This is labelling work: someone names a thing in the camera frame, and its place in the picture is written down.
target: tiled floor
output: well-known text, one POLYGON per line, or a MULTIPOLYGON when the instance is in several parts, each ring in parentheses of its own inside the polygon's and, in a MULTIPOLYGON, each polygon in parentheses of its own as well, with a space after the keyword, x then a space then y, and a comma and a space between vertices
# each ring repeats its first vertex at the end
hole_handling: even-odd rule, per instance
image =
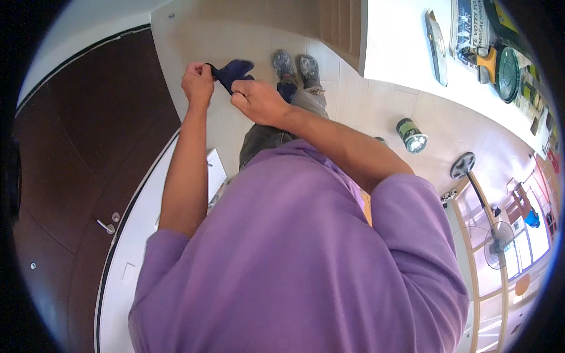
MULTIPOLYGON (((314 33, 318 26, 315 16, 300 11, 305 0, 293 0, 284 7, 275 0, 250 0, 222 10, 214 9, 215 2, 198 7, 180 0, 152 15, 162 66, 170 62, 170 58, 162 58, 166 54, 160 50, 163 43, 159 38, 167 31, 169 45, 175 47, 170 52, 179 53, 183 65, 198 60, 221 67, 232 59, 249 59, 255 63, 251 74, 273 84, 276 75, 270 56, 274 50, 287 49, 292 55, 307 53, 320 64, 330 118, 370 136, 384 137, 390 148, 439 193, 457 184, 449 177, 449 168, 467 151, 477 155, 474 171, 490 202, 501 201, 508 180, 527 165, 531 149, 485 116, 423 91, 364 79, 323 43, 297 34, 314 33), (175 13, 173 19, 168 18, 169 12, 175 13), (412 118, 429 135, 428 146, 420 154, 409 154, 396 134, 396 124, 404 117, 412 118)), ((183 67, 176 64, 174 69, 163 67, 163 71, 168 82, 171 75, 177 75, 175 79, 180 82, 183 67)), ((182 111, 178 106, 185 107, 186 102, 175 99, 182 97, 180 86, 169 84, 169 89, 177 110, 182 111)), ((216 84, 208 111, 208 146, 218 149, 228 175, 237 173, 239 150, 251 125, 231 106, 228 93, 216 84)))

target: foot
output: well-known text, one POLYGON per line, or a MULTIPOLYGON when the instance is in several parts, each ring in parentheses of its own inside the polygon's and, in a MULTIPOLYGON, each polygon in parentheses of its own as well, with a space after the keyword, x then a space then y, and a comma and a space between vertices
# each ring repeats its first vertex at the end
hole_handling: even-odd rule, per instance
POLYGON ((304 82, 304 89, 318 88, 321 90, 320 69, 316 59, 306 54, 297 55, 296 69, 304 82))
POLYGON ((296 84, 292 58, 286 50, 278 49, 273 53, 273 67, 277 72, 280 82, 296 84))

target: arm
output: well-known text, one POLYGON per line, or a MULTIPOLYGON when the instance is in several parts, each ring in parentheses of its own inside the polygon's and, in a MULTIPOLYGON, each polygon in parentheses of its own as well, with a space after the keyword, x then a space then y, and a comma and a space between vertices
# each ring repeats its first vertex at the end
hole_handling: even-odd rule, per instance
POLYGON ((189 107, 165 180, 159 229, 175 230, 192 238, 208 205, 206 111, 214 92, 210 66, 190 63, 182 77, 182 88, 189 107))
POLYGON ((387 177, 414 174, 391 149, 343 124, 286 103, 264 81, 235 81, 232 104, 259 125, 300 136, 330 158, 368 193, 387 177))

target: green paint can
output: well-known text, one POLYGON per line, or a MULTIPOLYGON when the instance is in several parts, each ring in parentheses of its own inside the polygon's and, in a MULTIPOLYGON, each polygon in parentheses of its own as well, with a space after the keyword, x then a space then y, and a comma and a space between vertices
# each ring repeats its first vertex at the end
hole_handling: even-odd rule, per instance
POLYGON ((423 134, 412 119, 404 118, 396 125, 396 132, 410 153, 420 153, 428 143, 428 136, 423 134))
POLYGON ((388 144, 386 142, 386 140, 380 136, 375 137, 377 140, 379 140, 383 145, 385 145, 386 147, 388 147, 388 144))

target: door lever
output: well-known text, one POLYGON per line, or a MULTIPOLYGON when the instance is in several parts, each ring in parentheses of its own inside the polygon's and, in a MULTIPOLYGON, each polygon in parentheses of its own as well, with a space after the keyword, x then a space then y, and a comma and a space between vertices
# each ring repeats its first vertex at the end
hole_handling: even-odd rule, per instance
POLYGON ((108 233, 108 234, 114 234, 114 233, 116 233, 116 228, 114 228, 114 225, 113 225, 113 224, 108 224, 108 225, 106 225, 106 224, 104 224, 103 221, 100 221, 99 219, 97 219, 96 222, 97 222, 99 225, 101 225, 102 228, 104 228, 104 229, 106 230, 106 233, 108 233))

